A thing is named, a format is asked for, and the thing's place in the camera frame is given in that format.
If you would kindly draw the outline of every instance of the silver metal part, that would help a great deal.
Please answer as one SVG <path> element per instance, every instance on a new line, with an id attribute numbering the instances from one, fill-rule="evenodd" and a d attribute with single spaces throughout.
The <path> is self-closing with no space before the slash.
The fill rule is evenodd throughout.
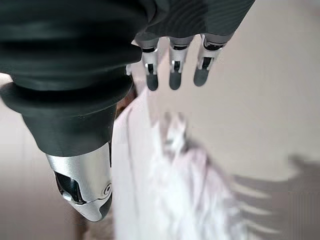
<path id="1" fill-rule="evenodd" d="M 109 143 L 83 155 L 62 157 L 47 154 L 46 157 L 53 171 L 78 183 L 85 203 L 75 202 L 66 191 L 62 193 L 63 198 L 88 220 L 101 220 L 103 216 L 99 209 L 112 193 Z"/>
<path id="2" fill-rule="evenodd" d="M 125 74 L 127 76 L 130 76 L 132 74 L 132 66 L 131 66 L 131 64 L 128 64 L 127 66 L 125 66 Z"/>
<path id="3" fill-rule="evenodd" d="M 223 49 L 223 47 L 219 48 L 218 50 L 208 50 L 205 48 L 205 46 L 208 46 L 208 44 L 210 44 L 211 42 L 208 41 L 206 39 L 206 37 L 204 35 L 201 36 L 202 37 L 202 42 L 201 42 L 201 46 L 200 46 L 200 50 L 199 50 L 199 54 L 198 54 L 198 62 L 197 62 L 197 68 L 199 70 L 203 69 L 203 63 L 204 63 L 204 59 L 205 58 L 210 58 L 210 64 L 208 65 L 208 67 L 206 67 L 206 70 L 210 70 L 212 64 L 216 61 L 216 59 L 218 58 L 221 50 Z"/>
<path id="4" fill-rule="evenodd" d="M 69 202 L 72 207 L 81 213 L 86 219 L 97 222 L 100 221 L 104 216 L 102 216 L 99 209 L 107 202 L 108 198 L 97 199 L 92 202 L 85 203 L 83 205 L 76 204 L 74 202 Z"/>
<path id="5" fill-rule="evenodd" d="M 157 69 L 158 69 L 158 49 L 155 48 L 152 52 L 143 52 L 142 53 L 142 61 L 145 68 L 145 74 L 149 75 L 149 67 L 148 65 L 153 66 L 153 75 L 157 75 Z"/>
<path id="6" fill-rule="evenodd" d="M 193 36 L 186 38 L 170 37 L 170 71 L 175 72 L 175 62 L 179 62 L 178 73 L 182 73 L 184 63 L 186 61 L 188 47 Z M 175 47 L 185 47 L 184 49 L 174 49 Z"/>

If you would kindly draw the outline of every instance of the crumpled white cloth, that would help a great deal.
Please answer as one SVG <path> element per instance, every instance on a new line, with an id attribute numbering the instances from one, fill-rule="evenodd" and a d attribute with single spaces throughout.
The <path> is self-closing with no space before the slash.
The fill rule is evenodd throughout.
<path id="1" fill-rule="evenodd" d="M 179 115 L 152 125 L 146 91 L 114 123 L 117 240 L 246 239 L 231 190 L 203 148 L 186 148 L 186 129 Z"/>
<path id="2" fill-rule="evenodd" d="M 185 130 L 179 117 L 171 120 L 165 136 L 159 135 L 160 127 L 154 129 L 149 179 L 158 227 L 172 240 L 245 240 L 243 223 L 233 221 L 239 210 L 227 204 L 236 200 L 206 151 L 183 151 Z"/>

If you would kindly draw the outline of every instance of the metal fingertip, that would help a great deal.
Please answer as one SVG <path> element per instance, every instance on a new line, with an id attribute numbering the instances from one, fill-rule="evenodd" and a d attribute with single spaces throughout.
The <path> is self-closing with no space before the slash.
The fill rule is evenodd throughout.
<path id="1" fill-rule="evenodd" d="M 158 89 L 158 76 L 154 74 L 149 74 L 146 76 L 146 85 L 151 91 Z"/>
<path id="2" fill-rule="evenodd" d="M 208 74 L 209 74 L 208 70 L 197 68 L 194 73 L 194 79 L 193 79 L 194 85 L 196 85 L 197 87 L 203 86 L 207 81 Z"/>
<path id="3" fill-rule="evenodd" d="M 170 73 L 170 79 L 169 79 L 169 85 L 172 90 L 178 90 L 181 85 L 181 73 L 179 72 L 171 72 Z"/>

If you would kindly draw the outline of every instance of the robotic hand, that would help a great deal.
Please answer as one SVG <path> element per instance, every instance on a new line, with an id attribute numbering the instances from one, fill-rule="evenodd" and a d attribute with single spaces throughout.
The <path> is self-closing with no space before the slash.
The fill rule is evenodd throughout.
<path id="1" fill-rule="evenodd" d="M 188 46 L 202 34 L 194 75 L 202 86 L 255 0 L 3 0 L 0 95 L 20 113 L 79 213 L 99 221 L 112 202 L 116 104 L 132 87 L 126 65 L 141 59 L 158 87 L 157 44 L 170 38 L 169 85 L 177 90 Z M 135 39 L 139 46 L 131 45 Z"/>

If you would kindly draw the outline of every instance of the white fabric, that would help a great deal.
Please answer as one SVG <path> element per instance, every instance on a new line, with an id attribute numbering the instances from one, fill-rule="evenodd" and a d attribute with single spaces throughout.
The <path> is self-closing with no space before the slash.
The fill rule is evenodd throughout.
<path id="1" fill-rule="evenodd" d="M 233 195 L 205 150 L 185 148 L 186 122 L 151 126 L 144 93 L 118 118 L 112 142 L 118 240 L 244 240 Z"/>

